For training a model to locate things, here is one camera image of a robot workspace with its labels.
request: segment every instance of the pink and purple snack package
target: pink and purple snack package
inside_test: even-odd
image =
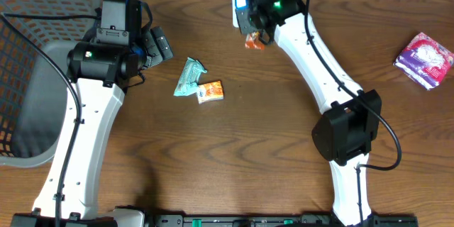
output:
[[[454,54],[424,33],[405,47],[395,66],[427,90],[437,87],[454,63]]]

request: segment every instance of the brown tabletop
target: brown tabletop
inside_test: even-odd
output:
[[[311,129],[320,113],[298,70],[276,45],[246,50],[232,26],[231,0],[143,0],[175,57],[130,89],[111,131],[99,210],[133,204],[186,214],[301,214],[329,211],[333,185]],[[392,172],[367,171],[370,206],[415,214],[420,226],[454,225],[453,72],[426,91],[392,66],[420,31],[454,50],[454,0],[313,0],[325,44],[365,91],[382,97],[382,115],[401,139]],[[187,57],[221,80],[223,101],[175,97]],[[396,157],[383,127],[370,162]],[[29,212],[50,165],[0,167],[0,226]]]

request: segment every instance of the laundry basket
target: laundry basket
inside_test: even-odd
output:
[[[40,16],[96,15],[101,0],[0,0],[0,11]],[[66,73],[67,54],[94,25],[90,19],[9,18]],[[52,159],[67,91],[55,70],[0,21],[0,165],[35,167]]]

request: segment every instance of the light blue packet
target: light blue packet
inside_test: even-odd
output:
[[[174,96],[189,96],[197,93],[201,73],[206,74],[204,66],[198,60],[187,58],[186,65],[184,66],[183,73],[179,77],[177,88],[175,89]]]

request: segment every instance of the black cable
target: black cable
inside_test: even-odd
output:
[[[307,35],[307,40],[311,44],[312,48],[314,49],[314,52],[316,53],[317,57],[319,58],[321,64],[326,68],[326,71],[332,76],[334,81],[339,85],[343,91],[345,91],[348,95],[350,95],[354,100],[356,100],[358,103],[361,104],[362,107],[364,107],[366,110],[368,110],[373,116],[378,118],[378,120],[383,124],[383,126],[388,130],[389,134],[391,135],[392,139],[394,140],[394,143],[396,145],[397,149],[397,159],[396,162],[389,166],[389,167],[380,167],[380,166],[374,166],[374,165],[369,165],[369,164],[358,164],[356,166],[356,173],[357,173],[357,178],[358,178],[358,206],[360,208],[360,218],[361,218],[361,225],[363,223],[362,219],[362,204],[361,204],[361,183],[360,183],[360,168],[361,167],[366,167],[370,168],[373,170],[381,170],[381,171],[390,171],[395,169],[397,166],[399,166],[401,160],[402,160],[402,149],[400,147],[400,142],[398,137],[396,136],[396,133],[392,130],[391,126],[386,122],[378,113],[374,111],[366,102],[364,102],[362,99],[360,99],[358,96],[356,96],[354,93],[349,90],[342,81],[337,78],[336,74],[334,74],[333,70],[328,66],[328,64],[325,62],[323,57],[321,56],[319,50],[317,49],[312,36],[309,31],[309,3],[311,0],[306,0],[306,9],[304,13],[304,26],[306,30],[306,35]]]
[[[27,37],[24,36],[17,28],[15,28],[6,18],[7,14],[10,13],[1,13],[1,20],[6,24],[6,26],[11,29],[13,32],[18,34],[23,40],[25,40],[32,48],[38,51],[41,57],[44,58],[45,61],[49,63],[49,65],[58,73],[60,78],[62,78],[63,82],[66,84],[66,87],[70,91],[72,98],[74,99],[76,105],[76,119],[74,120],[74,128],[72,130],[72,135],[70,138],[70,143],[68,145],[68,150],[66,152],[65,160],[63,161],[62,171],[60,173],[60,178],[58,179],[58,186],[57,186],[57,194],[55,197],[55,226],[60,226],[60,219],[61,219],[61,206],[62,206],[62,190],[63,190],[63,182],[65,180],[65,175],[68,167],[68,163],[70,161],[70,156],[72,152],[72,148],[74,147],[74,142],[76,140],[77,131],[79,130],[80,125],[80,118],[82,116],[82,106],[80,104],[79,98],[77,97],[77,93],[71,85],[71,82],[66,77],[65,73],[55,64],[55,62],[47,56],[38,46],[36,46],[33,42],[31,42]]]
[[[136,83],[136,84],[127,86],[126,88],[131,88],[131,87],[134,87],[134,86],[138,86],[138,85],[144,84],[144,83],[145,83],[145,75],[143,75],[142,72],[139,71],[139,72],[138,72],[138,76],[139,76],[140,78],[142,78],[142,82],[138,82],[138,83]]]
[[[39,16],[39,15],[26,15],[18,13],[3,13],[3,16],[14,17],[14,18],[31,18],[31,19],[40,19],[48,21],[58,21],[58,20],[68,20],[73,18],[91,18],[95,20],[101,20],[101,17],[93,15],[68,15],[68,16]]]

